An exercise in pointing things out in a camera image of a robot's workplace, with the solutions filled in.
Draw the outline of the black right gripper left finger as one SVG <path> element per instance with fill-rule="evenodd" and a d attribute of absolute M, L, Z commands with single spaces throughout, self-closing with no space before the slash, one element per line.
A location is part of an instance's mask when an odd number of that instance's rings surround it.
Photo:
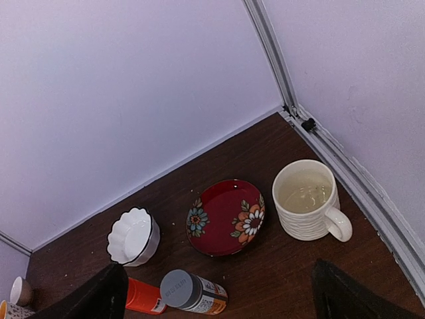
<path fill-rule="evenodd" d="M 59 302 L 32 318 L 123 318 L 128 295 L 124 267 L 111 263 Z"/>

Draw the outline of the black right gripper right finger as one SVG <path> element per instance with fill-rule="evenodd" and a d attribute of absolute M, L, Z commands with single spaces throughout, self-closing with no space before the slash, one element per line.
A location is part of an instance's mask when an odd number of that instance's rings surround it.
<path fill-rule="evenodd" d="M 411 318 L 329 261 L 316 260 L 311 286 L 317 318 Z"/>

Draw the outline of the orange pill bottle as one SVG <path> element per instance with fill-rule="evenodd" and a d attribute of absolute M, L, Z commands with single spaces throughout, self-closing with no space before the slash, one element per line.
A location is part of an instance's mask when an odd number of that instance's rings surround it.
<path fill-rule="evenodd" d="M 126 309 L 144 314 L 159 315 L 167 308 L 159 288 L 128 278 Z"/>

